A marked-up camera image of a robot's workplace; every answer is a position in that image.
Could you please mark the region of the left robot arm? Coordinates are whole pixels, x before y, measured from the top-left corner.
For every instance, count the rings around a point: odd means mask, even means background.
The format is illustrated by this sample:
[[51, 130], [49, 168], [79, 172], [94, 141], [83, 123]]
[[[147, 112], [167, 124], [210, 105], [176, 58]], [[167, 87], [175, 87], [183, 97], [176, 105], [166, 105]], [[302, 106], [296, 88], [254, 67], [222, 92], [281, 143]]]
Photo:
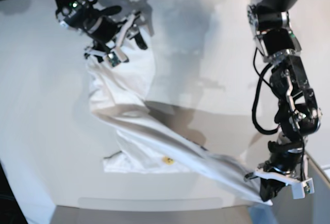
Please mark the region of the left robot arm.
[[260, 179], [263, 202], [275, 198], [290, 186], [294, 199], [313, 194], [314, 183], [308, 176], [305, 147], [308, 136], [317, 132], [322, 113], [309, 84], [300, 57], [301, 46], [292, 31], [289, 10], [297, 0], [250, 0], [247, 17], [256, 43], [255, 53], [266, 66], [258, 73], [258, 86], [266, 84], [278, 99], [274, 117], [276, 128], [266, 130], [257, 121], [261, 89], [257, 88], [252, 106], [252, 122], [264, 135], [277, 134], [268, 142], [270, 158], [245, 176]]

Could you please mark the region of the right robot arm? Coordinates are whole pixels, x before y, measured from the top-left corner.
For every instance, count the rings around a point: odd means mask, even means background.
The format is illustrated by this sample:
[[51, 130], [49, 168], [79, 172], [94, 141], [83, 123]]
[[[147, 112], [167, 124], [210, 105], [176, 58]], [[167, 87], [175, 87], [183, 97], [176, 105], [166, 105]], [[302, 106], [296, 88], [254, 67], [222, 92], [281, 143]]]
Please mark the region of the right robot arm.
[[141, 50], [148, 45], [142, 37], [137, 21], [142, 14], [132, 10], [120, 20], [113, 16], [122, 11], [119, 5], [102, 10], [95, 8], [98, 0], [55, 0], [55, 16], [60, 26], [79, 31], [92, 39], [85, 48], [85, 58], [94, 56], [98, 62], [106, 61], [112, 68], [129, 62], [122, 46], [126, 40], [134, 40]]

